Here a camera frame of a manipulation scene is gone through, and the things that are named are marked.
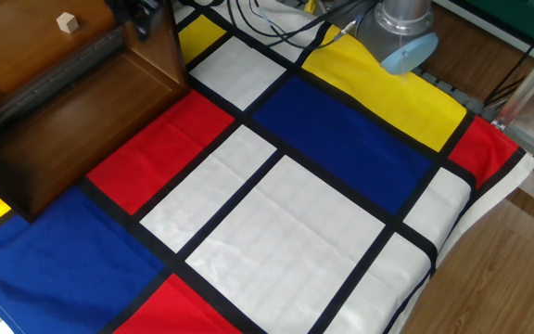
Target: black cable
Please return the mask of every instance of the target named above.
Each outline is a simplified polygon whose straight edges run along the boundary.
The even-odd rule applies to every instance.
[[[232,25],[234,25],[235,28],[238,28],[236,27],[236,22],[234,21],[234,14],[232,14],[232,6],[230,4],[230,0],[226,0],[226,5],[228,6],[228,15],[230,16],[230,21],[232,21]]]
[[[359,3],[361,2],[362,0],[349,0],[347,3],[343,4],[343,5],[339,5],[331,10],[329,10],[328,12],[324,13],[323,15],[317,17],[316,19],[313,19],[312,21],[306,23],[304,26],[302,26],[301,28],[293,31],[293,32],[287,32],[286,33],[286,37],[293,37],[301,32],[306,32],[307,30],[311,29],[312,27],[316,26],[317,24],[319,24],[320,22],[326,20],[326,19],[329,19],[330,17],[332,17],[333,15],[335,15],[338,11],[340,11],[341,9],[345,8],[346,6],[349,6],[349,5],[352,5],[352,4],[355,4],[355,3]]]
[[[251,12],[254,16],[263,19],[263,17],[262,17],[261,15],[257,14],[257,12],[255,12],[255,9],[253,9],[253,7],[252,7],[252,0],[248,0],[248,8],[250,8],[250,12]],[[280,27],[279,25],[277,25],[277,23],[273,22],[273,21],[270,20],[270,19],[269,19],[269,23],[271,23],[273,26],[275,26],[275,28],[279,29],[281,32],[286,33],[286,31],[283,30],[282,27]]]
[[[502,86],[506,83],[506,81],[508,81],[508,79],[510,78],[510,76],[512,76],[515,71],[520,67],[520,65],[523,63],[523,61],[528,57],[528,55],[530,55],[531,51],[533,51],[534,49],[534,41],[533,43],[530,44],[530,46],[528,47],[527,49],[527,52],[525,52],[525,54],[523,55],[523,57],[521,57],[517,62],[516,64],[510,69],[510,71],[506,74],[506,76],[503,77],[503,79],[500,81],[500,83],[498,83],[492,90],[491,90],[491,93],[489,93],[488,97],[483,101],[483,106],[486,107],[487,105],[489,105],[489,101],[491,99],[493,99],[496,94],[499,94],[497,93],[498,90],[500,90],[502,88]]]
[[[240,2],[239,2],[239,0],[235,0],[235,2],[236,2],[236,6],[238,7],[238,11],[240,12],[240,16],[242,17],[242,20],[248,25],[248,27],[249,27],[252,31],[258,33],[258,34],[261,35],[261,36],[265,36],[265,37],[279,37],[279,38],[280,38],[280,41],[278,41],[278,42],[275,43],[274,45],[277,45],[277,44],[279,44],[279,43],[285,42],[285,43],[288,43],[289,45],[292,45],[292,46],[294,46],[294,47],[296,47],[296,48],[299,48],[299,49],[316,49],[316,48],[321,48],[321,47],[325,47],[325,46],[331,45],[331,43],[332,43],[332,42],[331,42],[331,43],[328,43],[328,44],[326,44],[326,45],[320,45],[320,46],[317,46],[317,47],[308,47],[308,46],[297,45],[297,44],[295,44],[295,43],[292,43],[292,42],[288,41],[288,38],[289,38],[289,37],[286,37],[287,33],[286,33],[286,32],[284,32],[284,33],[280,33],[280,32],[278,32],[278,31],[273,27],[272,22],[271,22],[269,19],[267,19],[267,18],[265,18],[265,17],[263,17],[263,16],[261,16],[261,18],[262,18],[262,19],[266,19],[267,21],[269,21],[269,23],[270,23],[270,26],[269,26],[269,27],[271,28],[271,30],[272,30],[273,32],[275,32],[275,34],[269,34],[269,33],[261,32],[261,31],[259,31],[257,28],[255,28],[253,25],[251,25],[250,22],[248,22],[247,18],[245,17],[244,12],[242,11],[242,7],[240,6]]]
[[[259,2],[257,0],[254,0],[255,1],[255,6],[257,6],[257,8],[259,8],[261,10],[261,7],[259,5]],[[329,45],[331,45],[332,43],[334,43],[339,37],[336,37],[334,38],[333,40],[329,41],[328,43],[324,44],[324,45],[318,45],[318,46],[315,46],[315,47],[312,47],[312,46],[301,46],[301,45],[297,45],[297,44],[294,44],[292,42],[289,41],[289,38],[290,37],[293,37],[294,35],[296,35],[297,33],[300,33],[300,32],[304,32],[304,31],[307,31],[308,29],[311,29],[312,27],[316,26],[318,23],[319,23],[319,20],[324,20],[324,19],[329,19],[329,18],[332,18],[334,15],[336,15],[336,13],[338,11],[340,11],[341,9],[343,9],[345,6],[349,6],[351,4],[354,4],[350,9],[346,10],[345,12],[341,13],[341,15],[344,15],[344,14],[347,14],[349,12],[351,12],[351,10],[353,10],[356,6],[359,6],[362,4],[362,0],[357,0],[357,1],[352,1],[352,0],[349,0],[347,3],[343,4],[343,5],[340,5],[340,6],[337,6],[333,9],[331,9],[330,11],[324,13],[323,15],[319,16],[317,19],[314,19],[313,21],[309,22],[308,24],[304,25],[303,27],[299,28],[298,30],[294,31],[294,32],[287,32],[285,34],[280,34],[278,31],[275,30],[275,28],[273,26],[271,26],[271,29],[273,30],[273,32],[275,32],[277,34],[277,36],[280,38],[279,41],[277,42],[274,42],[274,43],[271,43],[270,45],[267,45],[267,47],[272,47],[272,46],[276,46],[276,45],[279,45],[281,43],[287,43],[289,45],[292,45],[296,48],[301,48],[301,49],[308,49],[308,50],[316,50],[316,49],[319,49],[319,48],[323,48],[323,47],[327,47]]]

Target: wooden drawer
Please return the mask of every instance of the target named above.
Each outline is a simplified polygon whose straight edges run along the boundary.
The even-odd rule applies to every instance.
[[[15,75],[5,73],[13,71],[18,60],[12,55],[0,55],[0,67],[7,67],[6,70],[0,68],[0,108],[21,94],[22,87],[30,87],[50,72],[56,62],[76,57],[117,28],[102,0],[0,2],[3,7],[22,6],[22,10],[12,10],[15,14],[9,14],[16,23],[13,26],[20,27],[19,21],[25,20],[21,15],[28,10],[26,3],[32,5],[29,6],[31,10],[42,10],[46,14],[58,12],[47,18],[53,22],[55,33],[64,33],[55,23],[63,11],[72,11],[78,19],[90,19],[81,19],[81,27],[76,32],[81,36],[61,35],[68,38],[66,41],[46,33],[42,38],[57,50],[44,52],[42,62],[31,61]],[[62,9],[65,8],[63,4],[73,7]],[[129,24],[123,26],[124,47],[36,109],[0,125],[0,198],[12,209],[33,220],[74,182],[188,93],[170,4],[165,6],[163,18],[161,26],[143,44],[137,41]],[[51,26],[49,23],[41,22],[47,27]],[[10,43],[9,38],[0,38],[1,50]],[[18,38],[27,38],[27,35],[19,33]],[[32,45],[33,52],[39,55],[37,50],[45,43],[40,38],[36,38],[38,46]],[[25,45],[30,47],[31,39],[27,39]]]

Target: white rectangle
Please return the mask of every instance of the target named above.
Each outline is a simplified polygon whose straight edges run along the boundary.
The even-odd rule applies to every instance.
[[[283,157],[186,260],[269,333],[305,333],[383,224]]]
[[[164,198],[141,224],[177,252],[275,152],[241,126]]]
[[[285,71],[233,37],[192,69],[191,75],[244,111]]]
[[[462,178],[440,168],[405,217],[405,224],[440,250],[470,194],[471,186]]]
[[[382,333],[429,268],[420,249],[393,235],[325,332]]]
[[[11,330],[10,327],[6,325],[5,322],[0,323],[0,334],[13,334],[14,332]]]

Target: wire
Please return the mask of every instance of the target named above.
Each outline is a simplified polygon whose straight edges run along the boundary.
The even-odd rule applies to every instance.
[[[328,43],[324,44],[324,45],[318,45],[318,46],[303,46],[303,45],[297,45],[295,43],[292,43],[291,41],[289,41],[289,38],[290,37],[293,37],[294,35],[296,35],[297,33],[300,33],[300,32],[303,32],[303,31],[307,31],[308,29],[311,29],[312,27],[316,26],[316,24],[319,23],[320,20],[324,20],[324,19],[327,19],[327,18],[331,18],[333,17],[333,15],[335,15],[338,11],[340,11],[341,9],[343,9],[345,6],[349,6],[351,4],[354,4],[350,9],[347,9],[345,12],[343,12],[341,15],[344,15],[344,14],[347,14],[349,13],[351,10],[353,10],[356,6],[360,5],[362,3],[362,0],[349,0],[347,3],[343,4],[343,5],[340,5],[340,6],[337,6],[335,7],[334,9],[330,10],[329,12],[327,13],[324,13],[323,15],[319,16],[318,18],[314,19],[313,21],[309,22],[308,24],[304,25],[303,27],[297,29],[296,31],[294,32],[285,32],[281,27],[279,27],[277,24],[275,24],[272,20],[270,20],[269,18],[267,18],[267,16],[265,15],[265,13],[262,11],[261,9],[261,6],[259,5],[259,2],[257,0],[254,0],[255,2],[255,6],[257,7],[257,9],[260,11],[260,14],[256,13],[252,7],[252,3],[251,3],[251,0],[248,0],[248,7],[250,9],[250,11],[257,17],[260,17],[262,19],[264,19],[270,26],[270,28],[272,29],[272,31],[275,33],[275,35],[273,34],[269,34],[269,33],[265,33],[265,32],[260,32],[259,30],[257,30],[255,27],[253,27],[249,22],[248,20],[245,18],[244,16],[244,13],[242,12],[242,8],[240,7],[239,3],[238,3],[238,0],[236,0],[236,5],[238,6],[238,11],[240,12],[240,15],[241,17],[243,18],[243,21],[249,26],[249,28],[262,35],[262,36],[266,36],[266,37],[279,37],[280,40],[277,41],[277,42],[274,42],[274,43],[271,43],[270,45],[267,45],[268,47],[273,47],[275,45],[279,45],[281,43],[287,43],[289,45],[292,45],[296,48],[300,48],[300,49],[303,49],[303,50],[316,50],[316,49],[319,49],[319,48],[323,48],[323,47],[327,47],[329,45],[331,45],[332,43],[336,42],[339,38],[341,38],[343,35],[345,35],[350,28],[352,28],[353,26],[355,26],[357,24],[357,20],[353,20],[352,22],[350,22],[344,29],[342,29],[339,34],[337,36],[335,36],[333,38],[333,40],[329,41]]]
[[[234,25],[235,28],[238,28],[236,26],[236,22],[234,21],[234,14],[232,13],[232,5],[230,4],[230,0],[226,0],[226,5],[228,6],[228,15],[230,16],[230,21],[232,21],[232,25]]]
[[[255,9],[253,9],[253,7],[252,7],[252,0],[248,0],[248,8],[250,8],[250,12],[251,12],[254,16],[256,16],[256,17],[258,17],[258,18],[261,18],[261,19],[263,18],[261,15],[259,15],[259,14],[257,14],[257,12],[255,12]],[[279,29],[281,32],[283,32],[283,33],[286,32],[285,30],[282,29],[282,27],[278,26],[277,23],[273,22],[272,20],[269,20],[269,22],[270,22],[273,26],[275,26],[275,28]]]
[[[362,1],[362,0],[349,0],[349,1],[346,2],[345,4],[342,4],[342,5],[339,5],[339,6],[335,7],[335,8],[333,8],[333,9],[329,10],[328,12],[324,13],[323,15],[317,17],[316,19],[312,20],[311,22],[305,24],[303,27],[297,29],[296,31],[294,31],[294,32],[288,32],[286,36],[287,36],[287,37],[293,37],[293,36],[295,36],[296,34],[298,34],[298,33],[300,33],[300,32],[305,32],[305,31],[311,29],[312,27],[316,26],[317,24],[319,24],[321,21],[324,21],[324,20],[326,20],[326,19],[329,19],[329,18],[333,17],[333,15],[335,15],[338,11],[340,11],[340,10],[343,9],[344,7],[349,6],[349,5],[351,5],[351,4],[354,4],[355,6],[353,6],[352,8],[350,8],[350,10],[352,10],[352,9],[355,8],[358,4],[360,4],[361,1]],[[257,6],[257,8],[258,8],[259,10],[261,10],[261,7],[259,6],[259,2],[258,2],[257,0],[255,0],[255,5]],[[348,28],[349,28],[349,25],[346,26],[346,28],[343,29],[343,31],[345,31],[344,34],[347,33],[347,29],[348,29]],[[278,44],[281,44],[281,43],[283,43],[283,42],[287,42],[287,39],[283,39],[283,38],[282,38],[282,40],[280,40],[280,41],[278,41],[278,42],[275,42],[275,43],[272,43],[272,44],[267,45],[267,46],[272,47],[272,46],[276,46],[276,45],[278,45]],[[328,46],[328,45],[330,45],[330,43],[329,43],[329,44],[326,44],[326,45],[320,45],[320,46],[317,46],[316,48],[322,48],[322,47],[325,47],[325,46]]]

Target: wooden cube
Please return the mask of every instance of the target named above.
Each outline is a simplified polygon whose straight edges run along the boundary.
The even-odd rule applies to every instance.
[[[78,20],[70,13],[61,14],[61,16],[57,18],[57,24],[59,25],[59,29],[66,33],[73,33],[80,27]]]

